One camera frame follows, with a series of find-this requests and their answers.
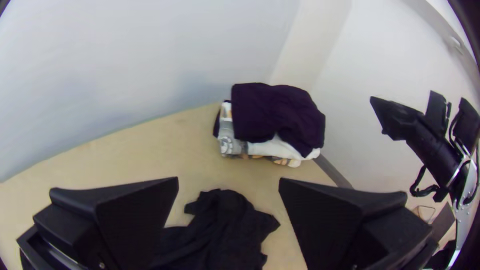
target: dark purple sweater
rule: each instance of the dark purple sweater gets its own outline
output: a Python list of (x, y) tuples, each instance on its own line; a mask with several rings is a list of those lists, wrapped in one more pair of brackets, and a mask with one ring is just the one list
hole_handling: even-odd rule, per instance
[(324, 146), (325, 115), (300, 88), (259, 82), (235, 84), (231, 112), (238, 140), (262, 143), (278, 133), (303, 157)]

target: beige floor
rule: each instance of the beige floor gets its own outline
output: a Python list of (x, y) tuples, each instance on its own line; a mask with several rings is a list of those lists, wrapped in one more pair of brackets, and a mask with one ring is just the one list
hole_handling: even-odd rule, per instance
[(86, 189), (178, 176), (180, 191), (167, 225), (186, 225), (183, 206), (200, 191), (232, 189), (260, 211), (273, 214), (280, 228), (263, 242), (265, 270), (306, 269), (295, 233), (278, 193), (280, 177), (334, 186), (313, 162), (298, 168), (266, 160), (225, 159), (211, 134), (218, 104), (212, 104), (93, 140), (42, 161), (0, 184), (0, 257), (9, 270), (21, 269), (16, 238), (32, 215), (50, 203), (49, 189)]

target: black cloth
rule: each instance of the black cloth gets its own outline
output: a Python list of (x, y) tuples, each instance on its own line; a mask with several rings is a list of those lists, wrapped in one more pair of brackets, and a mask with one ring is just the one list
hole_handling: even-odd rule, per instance
[[(227, 103), (232, 103), (230, 100), (228, 99), (225, 99), (223, 102), (227, 102)], [(217, 114), (216, 114), (216, 117), (215, 117), (215, 123), (213, 123), (213, 136), (215, 138), (218, 138), (219, 137), (219, 130), (220, 130), (220, 111), (221, 109), (218, 110)]]
[(260, 270), (261, 244), (280, 226), (232, 190), (201, 192), (185, 213), (188, 226), (163, 229), (153, 270)]
[(278, 133), (304, 158), (314, 148), (324, 146), (325, 115), (300, 88), (259, 82), (235, 84), (231, 88), (231, 113), (238, 140), (263, 143)]

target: white towel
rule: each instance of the white towel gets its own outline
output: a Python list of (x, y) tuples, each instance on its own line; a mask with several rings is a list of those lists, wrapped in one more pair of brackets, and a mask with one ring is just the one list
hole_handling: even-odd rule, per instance
[(293, 146), (283, 141), (277, 134), (266, 142), (248, 142), (248, 154), (275, 156), (298, 161), (312, 160), (320, 156), (320, 148), (314, 148), (307, 157), (303, 157)]

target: folded clothes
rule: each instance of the folded clothes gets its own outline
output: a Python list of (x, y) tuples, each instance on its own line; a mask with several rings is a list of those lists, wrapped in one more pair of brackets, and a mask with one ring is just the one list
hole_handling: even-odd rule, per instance
[(255, 159), (264, 159), (271, 161), (278, 165), (285, 165), (291, 168), (297, 168), (302, 163), (300, 160), (291, 159), (291, 158), (282, 158), (278, 156), (271, 156), (271, 155), (253, 155), (253, 154), (227, 154), (224, 157), (229, 159), (241, 159), (241, 160), (255, 160)]
[(235, 139), (234, 126), (232, 124), (232, 105), (223, 102), (220, 107), (218, 119), (218, 135), (220, 153), (222, 155), (238, 155), (242, 153), (242, 143)]
[(324, 146), (325, 115), (309, 93), (289, 85), (235, 84), (231, 88), (235, 138), (264, 143), (278, 134), (302, 157)]
[[(215, 122), (215, 126), (218, 128), (217, 132), (217, 140), (220, 145), (220, 153), (224, 157), (228, 157), (231, 159), (267, 159), (275, 164), (286, 165), (292, 168), (296, 168), (300, 166), (300, 160), (295, 160), (291, 157), (283, 157), (283, 156), (274, 156), (272, 154), (268, 154), (268, 149), (275, 150), (274, 148), (277, 145), (281, 145), (280, 142), (264, 142), (263, 145), (258, 147), (259, 150), (263, 151), (263, 154), (253, 154), (250, 153), (250, 148), (247, 142), (235, 139), (233, 125), (232, 125), (232, 106), (229, 102), (223, 102), (220, 106), (220, 111), (217, 116), (217, 121)], [(289, 154), (288, 150), (286, 150), (287, 146), (280, 146), (278, 150), (275, 152), (279, 154), (284, 154), (284, 156), (296, 156), (300, 159), (303, 159), (300, 154), (293, 148), (293, 154)]]
[(280, 139), (277, 134), (273, 136), (273, 139), (266, 142), (248, 142), (247, 145), (249, 155), (275, 156), (298, 161), (312, 160), (320, 156), (320, 148), (314, 148), (306, 157), (303, 157), (293, 146)]
[(314, 148), (306, 156), (303, 157), (293, 146), (283, 141), (277, 134), (271, 140), (266, 142), (245, 142), (235, 138), (233, 128), (232, 105), (226, 100), (220, 106), (220, 111), (213, 126), (213, 135), (220, 143), (220, 153), (222, 155), (239, 155), (246, 154), (251, 156), (272, 156), (278, 158), (305, 161), (317, 158), (320, 155), (320, 148)]

